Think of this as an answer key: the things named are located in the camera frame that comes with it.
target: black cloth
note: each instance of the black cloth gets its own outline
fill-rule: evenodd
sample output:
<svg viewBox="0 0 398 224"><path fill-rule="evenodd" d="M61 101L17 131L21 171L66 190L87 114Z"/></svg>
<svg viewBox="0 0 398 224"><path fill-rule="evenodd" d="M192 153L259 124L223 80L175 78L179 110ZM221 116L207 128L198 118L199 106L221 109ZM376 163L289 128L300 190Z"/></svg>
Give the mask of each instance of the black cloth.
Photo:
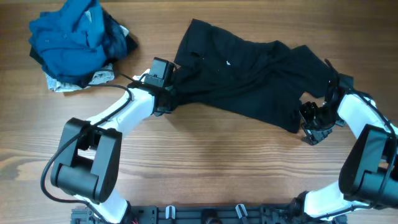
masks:
<svg viewBox="0 0 398 224"><path fill-rule="evenodd" d="M201 102L296 133L299 98L323 97L333 72L306 45L254 43L192 20L174 62L178 104Z"/></svg>

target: wooden surface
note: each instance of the wooden surface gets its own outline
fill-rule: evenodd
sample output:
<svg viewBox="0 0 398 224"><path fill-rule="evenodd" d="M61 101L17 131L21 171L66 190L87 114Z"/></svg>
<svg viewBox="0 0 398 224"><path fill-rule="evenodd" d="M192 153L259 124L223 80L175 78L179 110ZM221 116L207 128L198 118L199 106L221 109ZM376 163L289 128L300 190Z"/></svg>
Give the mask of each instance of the wooden surface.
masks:
<svg viewBox="0 0 398 224"><path fill-rule="evenodd" d="M375 97L398 124L397 1L106 1L103 7L137 36L139 50L116 68L130 76L154 57L173 60L192 18L254 42L307 44L355 87ZM68 223L70 209L47 199L39 178L63 125L86 119L122 92L48 91L29 58L28 22L62 1L0 4L0 223ZM112 83L127 84L123 78ZM150 117L122 145L117 188L133 205L289 202L332 183L355 139L336 128L316 147L278 127L200 104ZM59 197L65 194L49 187ZM397 223L396 210L362 211L349 223Z"/></svg>

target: folded clothing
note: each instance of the folded clothing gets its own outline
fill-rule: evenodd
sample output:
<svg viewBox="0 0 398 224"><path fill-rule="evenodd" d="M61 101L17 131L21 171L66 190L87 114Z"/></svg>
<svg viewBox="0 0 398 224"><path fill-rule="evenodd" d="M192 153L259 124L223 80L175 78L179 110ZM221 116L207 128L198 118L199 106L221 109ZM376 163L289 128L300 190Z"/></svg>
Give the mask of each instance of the folded clothing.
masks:
<svg viewBox="0 0 398 224"><path fill-rule="evenodd" d="M201 102L296 133L300 97L323 97L333 72L307 46L254 43L192 20L176 58L179 105Z"/></svg>
<svg viewBox="0 0 398 224"><path fill-rule="evenodd" d="M112 70L112 67L113 67L113 65L110 63L107 66L102 68L107 71L104 70L104 71L95 72L93 75L93 78L90 80L90 82L88 84L96 85L96 84L106 83L108 81L113 80L114 73L111 71L108 71L108 70ZM45 73L45 78L47 79L47 86L48 86L49 90L52 90L57 93L71 92L71 91L84 89L78 85L57 81L56 79L49 76L47 73Z"/></svg>
<svg viewBox="0 0 398 224"><path fill-rule="evenodd" d="M29 43L42 58L43 71L76 85L84 85L81 80L92 71L125 58L137 47L98 0L67 0L59 11L41 12L29 28Z"/></svg>

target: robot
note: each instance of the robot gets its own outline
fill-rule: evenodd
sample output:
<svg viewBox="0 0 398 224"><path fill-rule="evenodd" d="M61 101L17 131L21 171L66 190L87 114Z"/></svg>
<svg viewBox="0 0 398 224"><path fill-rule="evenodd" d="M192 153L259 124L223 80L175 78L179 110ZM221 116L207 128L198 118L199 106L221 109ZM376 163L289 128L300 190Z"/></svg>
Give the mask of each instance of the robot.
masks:
<svg viewBox="0 0 398 224"><path fill-rule="evenodd" d="M223 224L347 223L345 214L360 209L398 208L398 129L376 108L366 93L353 88L353 78L335 72L322 107L305 103L300 109L304 141L316 145L335 125L347 124L356 137L339 179L316 191L304 191L286 204L232 207L131 206L114 188L118 178L121 141L143 119L170 113L172 77L177 67L155 58L140 77L134 77L120 100L86 121L72 118L63 129L58 151L46 165L41 188L50 199L83 203L72 210L71 223L188 224L203 222L203 211L213 211ZM78 150L96 150L95 158ZM53 164L50 180L76 200L49 194L45 176Z"/></svg>

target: blue towel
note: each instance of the blue towel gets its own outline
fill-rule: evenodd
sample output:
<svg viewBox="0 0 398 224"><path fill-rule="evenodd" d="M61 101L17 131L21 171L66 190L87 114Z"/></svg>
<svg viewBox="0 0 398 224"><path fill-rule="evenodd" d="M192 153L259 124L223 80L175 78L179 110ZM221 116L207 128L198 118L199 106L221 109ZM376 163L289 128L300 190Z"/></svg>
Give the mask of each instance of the blue towel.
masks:
<svg viewBox="0 0 398 224"><path fill-rule="evenodd" d="M68 0L59 11L40 13L29 28L29 43L45 62L43 71L60 82L77 83L107 59L103 42L112 38L98 0Z"/></svg>

